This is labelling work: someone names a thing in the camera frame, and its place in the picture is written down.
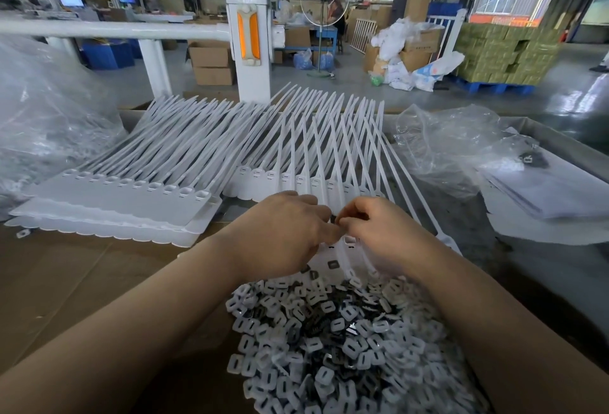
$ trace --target white railing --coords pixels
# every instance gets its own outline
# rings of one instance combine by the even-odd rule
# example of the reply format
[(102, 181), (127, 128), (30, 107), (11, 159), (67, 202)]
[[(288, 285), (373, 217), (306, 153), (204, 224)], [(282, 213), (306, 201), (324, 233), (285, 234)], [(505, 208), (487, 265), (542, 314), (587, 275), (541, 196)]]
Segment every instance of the white railing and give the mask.
[(442, 16), (442, 15), (428, 15), (427, 21), (430, 23), (440, 24), (446, 29), (442, 36), (442, 42), (440, 43), (440, 49), (435, 54), (435, 58), (441, 57), (445, 52), (452, 52), (459, 37), (461, 26), (467, 16), (467, 9), (461, 9), (457, 11), (456, 16)]
[(358, 18), (355, 23), (355, 29), (353, 31), (351, 47), (356, 49), (358, 52), (364, 53), (366, 51), (366, 44), (369, 41), (369, 37), (375, 35), (376, 33), (376, 21)]
[[(271, 28), (274, 48), (285, 46), (282, 29), (283, 27)], [(173, 94), (161, 43), (163, 39), (231, 41), (230, 27), (226, 23), (202, 25), (0, 19), (0, 34), (45, 37), (49, 45), (73, 57), (78, 57), (78, 51), (71, 38), (137, 39), (155, 97)]]

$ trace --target fan stand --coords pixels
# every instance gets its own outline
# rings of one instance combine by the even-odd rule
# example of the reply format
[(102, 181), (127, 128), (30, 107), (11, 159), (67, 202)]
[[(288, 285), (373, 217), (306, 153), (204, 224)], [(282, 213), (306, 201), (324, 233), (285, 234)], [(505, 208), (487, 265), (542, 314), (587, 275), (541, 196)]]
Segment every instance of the fan stand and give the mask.
[(332, 73), (328, 72), (328, 71), (322, 71), (321, 67), (322, 67), (322, 35), (324, 34), (324, 2), (322, 1), (322, 11), (320, 14), (320, 18), (319, 18), (319, 47), (318, 47), (318, 54), (319, 56), (317, 56), (317, 71), (308, 71), (307, 72), (307, 76), (309, 77), (316, 77), (319, 79), (323, 79), (326, 77), (331, 77)]

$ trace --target person's left hand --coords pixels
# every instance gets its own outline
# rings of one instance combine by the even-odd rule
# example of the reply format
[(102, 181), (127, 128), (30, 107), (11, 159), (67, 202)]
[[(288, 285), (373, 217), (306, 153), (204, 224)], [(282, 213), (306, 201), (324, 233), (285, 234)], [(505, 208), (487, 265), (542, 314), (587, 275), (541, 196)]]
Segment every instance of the person's left hand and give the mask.
[(212, 236), (236, 264), (241, 283), (301, 271), (324, 242), (344, 234), (328, 223), (332, 211), (313, 195), (284, 191), (267, 197)]

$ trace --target person's right hand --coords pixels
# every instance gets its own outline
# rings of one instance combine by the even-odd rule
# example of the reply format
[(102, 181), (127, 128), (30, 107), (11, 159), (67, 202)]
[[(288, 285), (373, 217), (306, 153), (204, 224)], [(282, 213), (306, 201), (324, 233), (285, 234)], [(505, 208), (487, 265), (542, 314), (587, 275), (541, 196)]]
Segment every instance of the person's right hand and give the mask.
[(412, 270), (412, 262), (426, 247), (439, 243), (405, 211), (381, 197), (355, 198), (340, 211), (335, 223), (349, 236), (360, 238), (377, 256), (406, 270)]

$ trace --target stacked green boxes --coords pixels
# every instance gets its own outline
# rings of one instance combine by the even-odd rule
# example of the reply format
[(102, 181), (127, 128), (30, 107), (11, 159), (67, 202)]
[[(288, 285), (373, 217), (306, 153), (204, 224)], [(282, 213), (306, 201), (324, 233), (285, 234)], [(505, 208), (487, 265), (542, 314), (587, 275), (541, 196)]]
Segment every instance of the stacked green boxes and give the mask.
[(469, 82), (537, 85), (559, 50), (560, 30), (464, 23), (455, 50), (465, 60), (455, 74)]

